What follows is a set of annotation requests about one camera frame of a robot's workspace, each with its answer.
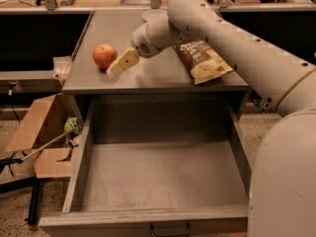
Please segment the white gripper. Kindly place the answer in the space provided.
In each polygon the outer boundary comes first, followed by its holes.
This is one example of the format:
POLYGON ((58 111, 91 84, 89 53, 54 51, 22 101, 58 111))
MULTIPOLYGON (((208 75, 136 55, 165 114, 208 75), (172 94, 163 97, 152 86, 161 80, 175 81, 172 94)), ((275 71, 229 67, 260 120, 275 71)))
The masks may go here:
POLYGON ((158 54, 147 33, 148 24, 138 27, 131 35, 131 46, 120 57, 112 62, 107 70, 109 77, 116 77, 139 62, 139 58, 150 58, 158 54))

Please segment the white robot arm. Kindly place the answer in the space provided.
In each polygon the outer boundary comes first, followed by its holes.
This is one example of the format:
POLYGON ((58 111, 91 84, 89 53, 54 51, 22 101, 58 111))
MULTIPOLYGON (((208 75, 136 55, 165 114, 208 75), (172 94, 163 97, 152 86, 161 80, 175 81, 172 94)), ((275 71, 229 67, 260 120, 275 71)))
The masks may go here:
POLYGON ((190 39, 209 43, 280 116, 253 163, 248 237, 316 237, 316 66, 223 20, 205 0, 169 0, 110 72, 190 39))

